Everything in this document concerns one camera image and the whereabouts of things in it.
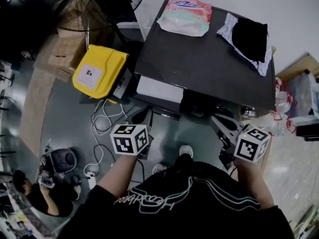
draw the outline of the white shoe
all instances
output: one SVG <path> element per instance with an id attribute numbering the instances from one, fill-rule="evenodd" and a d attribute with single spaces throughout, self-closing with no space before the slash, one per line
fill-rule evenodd
<path id="1" fill-rule="evenodd" d="M 80 198 L 80 194 L 81 194 L 81 186 L 80 185 L 74 186 L 73 189 L 78 194 L 78 197 L 76 198 L 76 200 L 78 200 Z"/>
<path id="2" fill-rule="evenodd" d="M 153 167 L 152 174 L 156 174 L 156 173 L 162 172 L 162 171 L 164 171 L 166 169 L 167 169 L 167 166 L 159 163 L 159 164 L 157 164 L 157 165 L 155 165 Z"/>
<path id="3" fill-rule="evenodd" d="M 184 153 L 189 154 L 189 156 L 191 158 L 193 158 L 193 156 L 194 156 L 193 149 L 192 149 L 192 147 L 190 147 L 190 145 L 182 145 L 179 148 L 179 155 L 182 156 Z"/>

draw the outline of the black table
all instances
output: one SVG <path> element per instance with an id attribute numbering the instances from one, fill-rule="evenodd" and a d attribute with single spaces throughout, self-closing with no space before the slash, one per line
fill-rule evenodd
<path id="1" fill-rule="evenodd" d="M 164 1 L 157 18 L 167 2 Z M 137 61 L 135 73 L 236 104 L 273 110 L 273 59 L 269 63 L 267 75 L 263 77 L 218 35 L 216 32 L 224 25 L 227 13 L 212 7 L 209 31 L 203 37 L 167 32 L 155 20 Z"/>

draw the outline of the yellow case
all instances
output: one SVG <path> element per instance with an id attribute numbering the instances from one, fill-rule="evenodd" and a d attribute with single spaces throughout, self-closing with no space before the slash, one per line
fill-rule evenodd
<path id="1" fill-rule="evenodd" d="M 90 44 L 74 72 L 73 86 L 97 99 L 107 96 L 127 57 L 127 53 Z"/>

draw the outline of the white power adapter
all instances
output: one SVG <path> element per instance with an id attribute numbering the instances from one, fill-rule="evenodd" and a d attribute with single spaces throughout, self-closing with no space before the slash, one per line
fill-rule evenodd
<path id="1" fill-rule="evenodd" d="M 96 185 L 95 174 L 93 172 L 88 172 L 86 174 L 86 176 L 88 177 L 89 188 L 93 189 L 95 187 L 95 185 Z"/>

